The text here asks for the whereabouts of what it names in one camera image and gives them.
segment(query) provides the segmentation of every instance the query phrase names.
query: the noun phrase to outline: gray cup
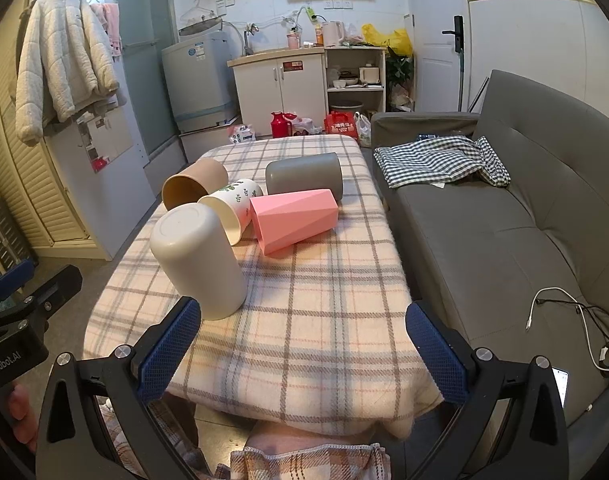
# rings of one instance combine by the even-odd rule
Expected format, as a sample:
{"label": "gray cup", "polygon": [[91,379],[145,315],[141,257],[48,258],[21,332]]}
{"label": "gray cup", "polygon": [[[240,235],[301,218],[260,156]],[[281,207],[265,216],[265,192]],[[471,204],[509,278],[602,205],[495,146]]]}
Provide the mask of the gray cup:
{"label": "gray cup", "polygon": [[276,160],[267,166],[267,194],[331,189],[336,202],[342,200],[342,168],[335,153]]}

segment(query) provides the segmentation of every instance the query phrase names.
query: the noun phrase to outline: plaid tablecloth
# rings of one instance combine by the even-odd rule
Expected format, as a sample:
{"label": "plaid tablecloth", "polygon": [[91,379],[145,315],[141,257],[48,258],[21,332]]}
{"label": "plaid tablecloth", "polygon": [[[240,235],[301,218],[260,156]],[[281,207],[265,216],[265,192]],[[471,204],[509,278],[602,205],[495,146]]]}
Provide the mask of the plaid tablecloth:
{"label": "plaid tablecloth", "polygon": [[[265,190],[273,160],[336,152],[344,178],[337,228],[263,256],[252,226],[233,250],[248,279],[244,306],[203,321],[169,391],[213,409],[320,434],[382,421],[405,437],[441,401],[409,340],[411,302],[366,162],[344,136],[293,137],[216,148],[231,180]],[[161,205],[126,251],[89,320],[84,357],[134,344],[179,296],[149,248]]]}

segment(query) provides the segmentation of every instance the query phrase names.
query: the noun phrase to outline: pink towel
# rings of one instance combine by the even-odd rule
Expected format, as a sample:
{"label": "pink towel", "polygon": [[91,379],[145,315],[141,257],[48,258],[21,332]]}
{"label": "pink towel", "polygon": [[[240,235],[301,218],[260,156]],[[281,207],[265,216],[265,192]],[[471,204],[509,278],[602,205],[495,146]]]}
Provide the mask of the pink towel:
{"label": "pink towel", "polygon": [[98,17],[98,20],[100,21],[100,25],[102,25],[102,28],[106,32],[107,31],[107,18],[105,17],[105,14],[104,14],[104,4],[91,4],[91,10]]}
{"label": "pink towel", "polygon": [[103,4],[107,19],[107,34],[113,57],[122,56],[122,40],[120,39],[120,10],[118,4]]}

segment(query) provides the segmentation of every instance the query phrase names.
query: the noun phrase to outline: yellow plastic bag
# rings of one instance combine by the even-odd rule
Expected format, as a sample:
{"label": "yellow plastic bag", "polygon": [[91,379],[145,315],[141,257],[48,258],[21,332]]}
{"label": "yellow plastic bag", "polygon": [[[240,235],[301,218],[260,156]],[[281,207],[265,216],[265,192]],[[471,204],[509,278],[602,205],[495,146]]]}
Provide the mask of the yellow plastic bag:
{"label": "yellow plastic bag", "polygon": [[382,34],[371,24],[362,26],[362,34],[367,43],[375,46],[390,46],[398,56],[413,56],[413,46],[407,31],[399,28],[393,34]]}

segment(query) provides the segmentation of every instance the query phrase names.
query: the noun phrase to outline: washing machine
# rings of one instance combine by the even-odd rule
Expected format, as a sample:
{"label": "washing machine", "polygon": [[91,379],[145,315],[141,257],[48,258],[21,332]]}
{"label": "washing machine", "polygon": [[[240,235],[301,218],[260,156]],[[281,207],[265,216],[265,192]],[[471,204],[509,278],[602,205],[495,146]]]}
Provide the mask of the washing machine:
{"label": "washing machine", "polygon": [[215,18],[180,31],[162,51],[169,100],[181,133],[221,126],[238,115],[230,40]]}

